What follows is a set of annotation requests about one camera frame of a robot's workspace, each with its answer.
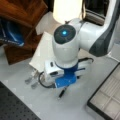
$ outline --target black cable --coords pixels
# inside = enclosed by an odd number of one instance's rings
[[[78,62],[83,62],[83,61],[87,61],[87,60],[92,60],[92,62],[94,62],[93,58],[88,58],[88,57],[79,59]]]
[[[44,73],[44,72],[41,72],[41,73],[39,74],[39,76],[38,76],[38,82],[40,83],[40,85],[43,86],[44,88],[55,88],[55,84],[51,84],[51,85],[46,86],[46,85],[44,85],[44,84],[42,83],[42,81],[40,80],[40,77],[41,77],[41,75],[42,75],[43,73]]]

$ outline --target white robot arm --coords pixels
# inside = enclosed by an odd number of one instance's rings
[[[79,49],[84,49],[94,56],[106,55],[112,48],[112,38],[116,21],[119,17],[120,0],[110,0],[103,26],[90,22],[74,22],[62,25],[55,30],[53,51],[56,63],[62,68],[70,68],[78,61]]]
[[[54,82],[56,88],[75,83],[93,62],[91,58],[79,60],[80,49],[96,57],[106,55],[114,43],[113,33],[119,10],[120,0],[110,0],[103,26],[73,19],[58,27],[52,41],[55,59],[45,62],[45,80]]]

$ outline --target white table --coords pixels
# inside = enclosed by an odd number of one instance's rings
[[[9,66],[3,47],[0,47],[0,81],[21,99],[42,120],[94,120],[86,111],[87,100],[96,88],[117,65],[109,58],[95,58],[91,71],[76,84],[71,85],[62,99],[57,99],[54,89],[45,89],[40,85],[32,90],[26,85],[32,71],[28,65],[31,59]]]

